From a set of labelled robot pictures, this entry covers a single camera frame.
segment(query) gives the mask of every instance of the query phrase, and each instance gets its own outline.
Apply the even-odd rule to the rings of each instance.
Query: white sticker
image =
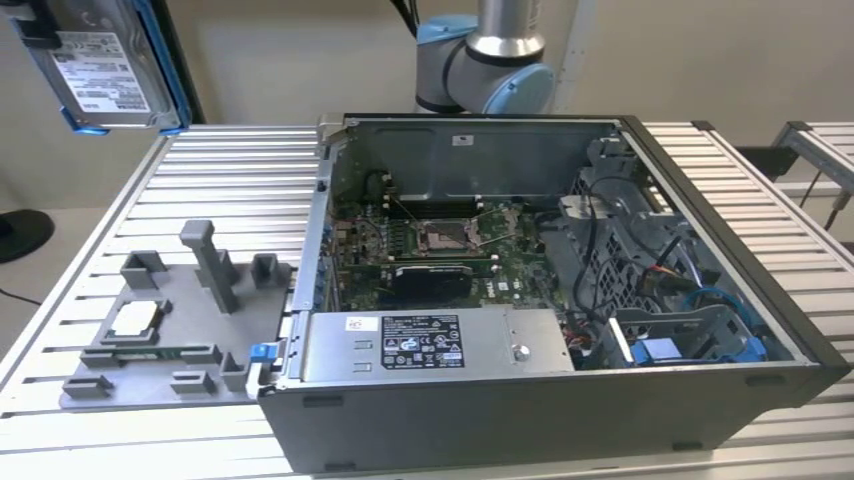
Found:
[[[454,135],[451,137],[451,146],[454,147],[471,147],[475,144],[474,135]]]
[[[131,62],[112,32],[56,32],[63,47],[51,52],[56,68],[84,112],[148,113]]]
[[[379,317],[347,317],[349,332],[375,332],[379,329]]]

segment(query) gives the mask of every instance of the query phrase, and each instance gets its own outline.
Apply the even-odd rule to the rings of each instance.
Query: black cable on floor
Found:
[[[0,295],[6,295],[15,300],[20,300],[22,302],[32,303],[36,306],[42,306],[42,302],[35,301],[32,298],[22,297],[20,295],[15,295],[14,293],[7,292],[0,288]]]

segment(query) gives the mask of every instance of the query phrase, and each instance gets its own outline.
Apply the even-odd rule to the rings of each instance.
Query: hard drive label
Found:
[[[148,113],[119,36],[112,32],[56,32],[63,47],[54,63],[84,112]]]
[[[389,370],[465,367],[459,317],[383,317],[382,364]]]

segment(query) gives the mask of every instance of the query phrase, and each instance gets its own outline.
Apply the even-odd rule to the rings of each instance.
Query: circuit board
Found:
[[[462,218],[418,219],[407,213],[395,218],[374,206],[339,209],[334,270],[341,311],[510,304],[563,314],[569,306],[537,237],[535,214],[522,204],[481,202],[475,215]],[[407,294],[402,300],[394,295],[402,273],[427,267],[465,282],[449,280],[435,294]],[[417,288],[433,280],[419,282]],[[446,298],[451,287],[467,291]]]

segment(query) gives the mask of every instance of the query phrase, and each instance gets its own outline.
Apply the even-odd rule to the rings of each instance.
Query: slotted metal table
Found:
[[[854,363],[854,258],[714,130],[649,123],[734,231]],[[314,127],[195,127],[155,143],[0,363],[4,478],[294,478],[255,405],[67,413],[58,399],[123,287],[131,250],[192,254],[184,220],[215,220],[235,261],[299,263],[318,158]],[[283,324],[289,325],[290,306]],[[375,479],[854,478],[854,376],[766,413],[713,452],[375,475]]]

